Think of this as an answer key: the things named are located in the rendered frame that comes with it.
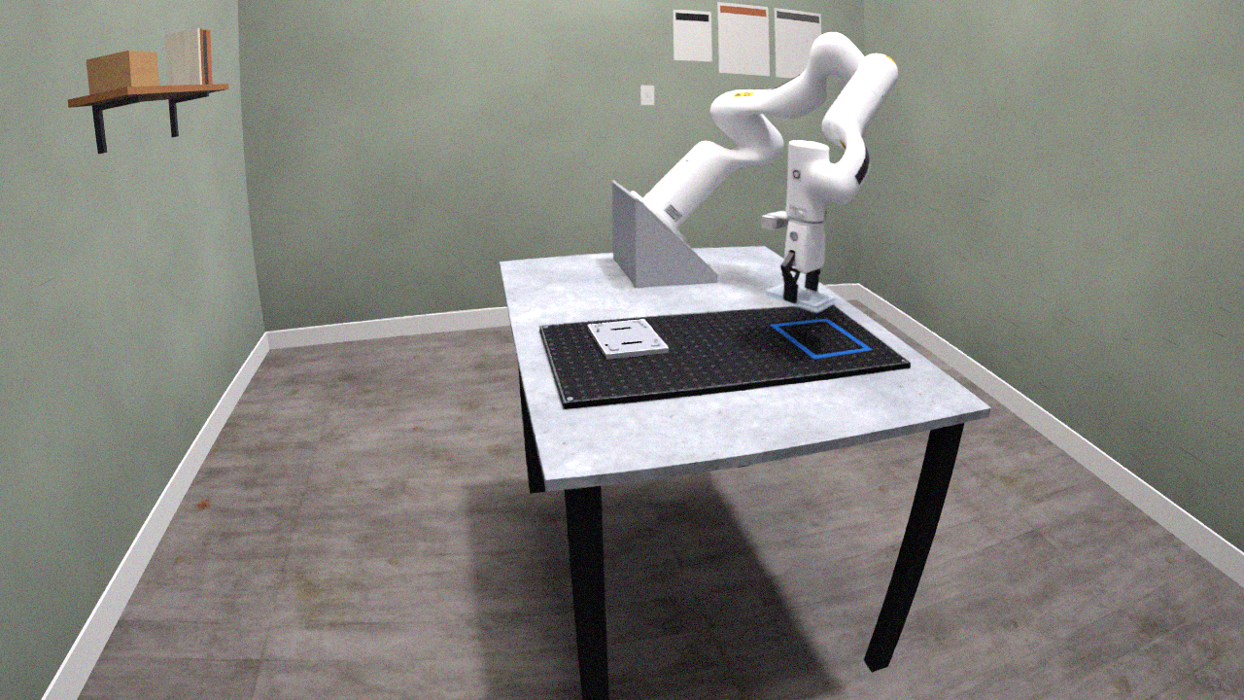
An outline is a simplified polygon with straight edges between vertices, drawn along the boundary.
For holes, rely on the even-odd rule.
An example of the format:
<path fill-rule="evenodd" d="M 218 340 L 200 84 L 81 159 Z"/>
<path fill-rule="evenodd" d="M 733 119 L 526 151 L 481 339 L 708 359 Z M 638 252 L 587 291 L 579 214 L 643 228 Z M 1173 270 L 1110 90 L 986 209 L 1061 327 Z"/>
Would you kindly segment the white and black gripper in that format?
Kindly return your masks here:
<path fill-rule="evenodd" d="M 780 270 L 782 276 L 782 300 L 792 302 L 792 305 L 797 302 L 797 279 L 800 271 L 805 274 L 804 288 L 817 292 L 820 267 L 824 265 L 825 257 L 825 229 L 819 225 L 824 225 L 824 221 L 799 223 L 789 218 Z"/>

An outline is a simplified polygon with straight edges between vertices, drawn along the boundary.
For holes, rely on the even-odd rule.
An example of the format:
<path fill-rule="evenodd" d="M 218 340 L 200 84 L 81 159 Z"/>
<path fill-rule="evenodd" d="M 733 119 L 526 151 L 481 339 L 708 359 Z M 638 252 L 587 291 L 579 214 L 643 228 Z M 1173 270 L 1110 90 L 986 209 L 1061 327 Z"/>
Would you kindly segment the blue rectangular tape outline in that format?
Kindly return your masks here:
<path fill-rule="evenodd" d="M 811 322 L 794 322 L 794 323 L 785 323 L 785 325 L 806 325 L 806 323 L 814 323 L 814 322 L 827 322 L 829 325 L 833 325 L 833 322 L 830 322 L 830 320 L 812 320 Z M 871 349 L 871 347 L 868 347 L 867 344 L 862 344 L 862 342 L 858 338 L 853 337 L 852 334 L 848 334 L 848 332 L 841 329 L 840 327 L 837 327 L 837 325 L 833 325 L 833 328 L 836 328 L 840 332 L 843 332 L 845 336 L 848 336 L 848 338 L 852 338 L 853 341 L 856 341 L 857 344 L 861 344 L 863 347 L 863 349 L 848 349 L 848 351 L 843 351 L 843 353 L 830 353 L 830 354 L 825 354 L 825 356 L 814 356 L 812 351 L 806 349 L 806 347 L 802 346 L 802 344 L 799 344 L 799 342 L 797 342 L 796 338 L 794 338 L 789 333 L 784 332 L 779 327 L 780 327 L 780 325 L 773 325 L 773 328 L 775 328 L 775 331 L 779 331 L 782 336 L 785 336 L 789 339 L 791 339 L 794 342 L 794 344 L 797 344 L 797 347 L 801 347 L 801 349 L 805 351 L 806 354 L 812 356 L 814 359 L 825 358 L 825 356 L 843 356 L 843 354 L 848 354 L 848 353 L 862 353 L 862 351 Z"/>

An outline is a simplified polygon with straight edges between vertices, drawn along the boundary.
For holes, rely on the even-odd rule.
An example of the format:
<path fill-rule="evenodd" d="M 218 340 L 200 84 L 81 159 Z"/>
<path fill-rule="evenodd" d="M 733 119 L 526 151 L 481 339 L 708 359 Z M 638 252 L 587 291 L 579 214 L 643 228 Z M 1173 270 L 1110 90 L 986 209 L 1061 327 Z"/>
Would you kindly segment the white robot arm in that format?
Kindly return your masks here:
<path fill-rule="evenodd" d="M 729 150 L 702 140 L 643 196 L 644 200 L 638 193 L 631 193 L 639 196 L 639 201 L 644 201 L 666 225 L 671 223 L 673 228 L 668 226 L 680 240 L 685 240 L 678 231 L 680 223 L 731 172 L 773 163 L 782 154 L 782 137 L 764 114 L 779 119 L 811 114 L 814 108 L 825 103 L 829 75 L 843 85 L 843 92 L 825 114 L 821 131 L 833 145 L 843 148 L 843 158 L 832 164 L 829 163 L 827 145 L 790 140 L 785 213 L 761 216 L 761 228 L 787 228 L 789 218 L 799 223 L 825 221 L 826 200 L 848 203 L 863 185 L 870 163 L 860 136 L 875 119 L 898 75 L 893 58 L 887 53 L 865 56 L 851 40 L 837 32 L 822 34 L 814 40 L 809 66 L 789 83 L 773 90 L 730 91 L 712 101 L 712 122 L 736 148 Z"/>

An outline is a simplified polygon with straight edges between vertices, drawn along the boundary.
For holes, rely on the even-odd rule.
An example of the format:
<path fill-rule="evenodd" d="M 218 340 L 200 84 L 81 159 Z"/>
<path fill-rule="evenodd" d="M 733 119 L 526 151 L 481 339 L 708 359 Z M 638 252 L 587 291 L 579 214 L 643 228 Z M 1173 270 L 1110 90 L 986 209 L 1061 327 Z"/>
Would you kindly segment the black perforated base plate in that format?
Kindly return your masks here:
<path fill-rule="evenodd" d="M 588 325 L 632 320 L 651 325 L 671 351 L 606 359 Z M 825 356 L 863 347 L 827 322 L 785 325 L 812 320 L 830 320 L 871 349 Z M 814 359 L 773 325 L 825 358 Z M 904 356 L 835 305 L 820 313 L 782 306 L 540 325 L 540 334 L 564 409 L 738 393 L 911 368 Z"/>

